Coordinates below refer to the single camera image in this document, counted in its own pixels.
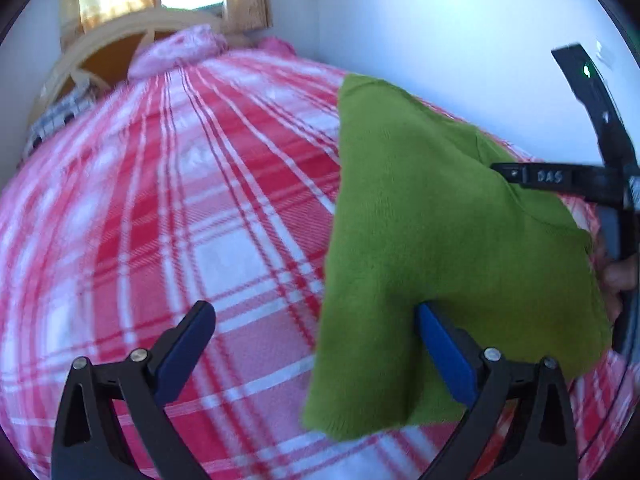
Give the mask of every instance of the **wooden bed frame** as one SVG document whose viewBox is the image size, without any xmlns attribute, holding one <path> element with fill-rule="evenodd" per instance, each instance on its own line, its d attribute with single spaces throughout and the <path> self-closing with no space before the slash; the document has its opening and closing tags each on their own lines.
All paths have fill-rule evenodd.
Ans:
<svg viewBox="0 0 640 480">
<path fill-rule="evenodd" d="M 90 30 L 53 67 L 31 108 L 29 124 L 81 81 L 89 79 L 99 89 L 110 90 L 127 78 L 137 49 L 203 23 L 214 32 L 222 32 L 222 19 L 214 14 L 169 9 L 132 12 Z M 231 48 L 251 46 L 249 38 L 242 34 L 226 34 L 226 40 Z"/>
</svg>

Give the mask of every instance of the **metal screw head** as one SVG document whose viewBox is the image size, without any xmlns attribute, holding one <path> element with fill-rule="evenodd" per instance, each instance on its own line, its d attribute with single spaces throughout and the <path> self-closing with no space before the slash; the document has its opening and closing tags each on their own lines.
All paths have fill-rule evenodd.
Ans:
<svg viewBox="0 0 640 480">
<path fill-rule="evenodd" d="M 497 362 L 501 359 L 502 354 L 497 348 L 489 347 L 484 351 L 484 357 L 488 361 Z"/>
<path fill-rule="evenodd" d="M 86 366 L 86 363 L 87 363 L 86 357 L 78 357 L 74 359 L 72 367 L 74 368 L 74 370 L 82 370 L 82 368 Z"/>
<path fill-rule="evenodd" d="M 556 361 L 552 357 L 545 357 L 544 362 L 545 362 L 545 366 L 547 368 L 550 368 L 551 370 L 555 370 L 556 368 L 558 368 L 558 361 Z"/>
<path fill-rule="evenodd" d="M 133 352 L 131 352 L 129 357 L 131 357 L 131 360 L 133 362 L 139 363 L 140 361 L 144 361 L 147 355 L 148 352 L 144 348 L 136 348 Z"/>
</svg>

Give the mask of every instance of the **green towel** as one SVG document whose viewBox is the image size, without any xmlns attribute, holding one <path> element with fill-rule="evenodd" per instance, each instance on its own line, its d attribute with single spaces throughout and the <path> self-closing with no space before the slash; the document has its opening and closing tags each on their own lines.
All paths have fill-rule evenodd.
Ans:
<svg viewBox="0 0 640 480">
<path fill-rule="evenodd" d="M 513 159 L 476 127 L 384 81 L 338 97 L 342 181 L 303 424 L 337 440 L 456 420 L 414 332 L 439 309 L 510 360 L 556 357 L 567 380 L 610 342 L 591 237 L 557 196 L 508 184 Z"/>
</svg>

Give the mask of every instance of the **red plaid blanket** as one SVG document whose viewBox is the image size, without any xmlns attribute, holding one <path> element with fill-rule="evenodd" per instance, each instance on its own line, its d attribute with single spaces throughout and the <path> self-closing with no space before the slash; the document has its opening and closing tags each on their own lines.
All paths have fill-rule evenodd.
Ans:
<svg viewBox="0 0 640 480">
<path fill-rule="evenodd" d="M 149 347 L 199 299 L 216 307 L 216 334 L 166 412 L 212 478 L 415 479 L 428 466 L 453 424 L 336 444 L 299 422 L 339 184 L 343 76 L 247 51 L 122 86 L 4 191 L 0 424 L 40 478 L 73 358 L 100 364 Z M 567 203 L 597 229 L 584 203 Z M 630 415 L 624 368 L 609 353 L 572 386 L 581 478 Z"/>
</svg>

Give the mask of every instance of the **human hand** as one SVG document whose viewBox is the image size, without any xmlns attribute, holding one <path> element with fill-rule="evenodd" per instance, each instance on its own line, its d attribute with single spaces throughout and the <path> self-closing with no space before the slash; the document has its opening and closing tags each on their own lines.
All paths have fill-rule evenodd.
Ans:
<svg viewBox="0 0 640 480">
<path fill-rule="evenodd" d="M 635 254 L 621 262 L 614 261 L 607 254 L 604 237 L 599 234 L 595 244 L 594 266 L 605 311 L 613 325 L 622 313 L 620 292 L 633 290 L 638 286 L 638 255 Z"/>
</svg>

